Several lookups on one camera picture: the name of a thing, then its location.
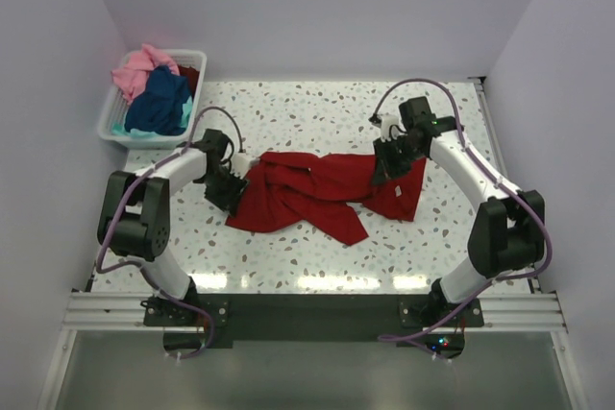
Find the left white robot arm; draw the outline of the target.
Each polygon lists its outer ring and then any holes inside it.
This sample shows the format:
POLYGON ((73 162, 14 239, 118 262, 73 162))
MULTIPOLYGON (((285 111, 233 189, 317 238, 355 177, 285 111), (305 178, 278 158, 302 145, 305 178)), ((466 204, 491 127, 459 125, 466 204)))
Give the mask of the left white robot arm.
POLYGON ((218 130, 206 130, 197 142, 181 144, 152 166, 115 171, 107 182, 97 228, 100 251, 95 270, 103 275, 136 268, 153 289, 142 306, 156 326, 211 326, 199 303, 195 282, 169 247, 170 202, 185 186, 205 187, 205 198, 230 216, 236 214, 257 159, 236 149, 218 130))

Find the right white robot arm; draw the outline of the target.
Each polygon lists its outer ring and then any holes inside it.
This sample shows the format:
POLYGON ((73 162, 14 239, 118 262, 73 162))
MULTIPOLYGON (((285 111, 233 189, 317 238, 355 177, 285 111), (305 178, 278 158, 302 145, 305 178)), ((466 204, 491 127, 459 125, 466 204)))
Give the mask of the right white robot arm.
POLYGON ((545 226, 545 200, 524 191, 492 167, 464 135, 456 116, 437 117, 424 97, 409 99, 397 115, 374 113, 375 184, 394 181, 428 158, 442 168, 470 202, 475 221, 465 258, 431 286, 418 312, 427 326, 450 326, 462 309, 497 281, 522 270, 544 270, 553 258, 545 226))

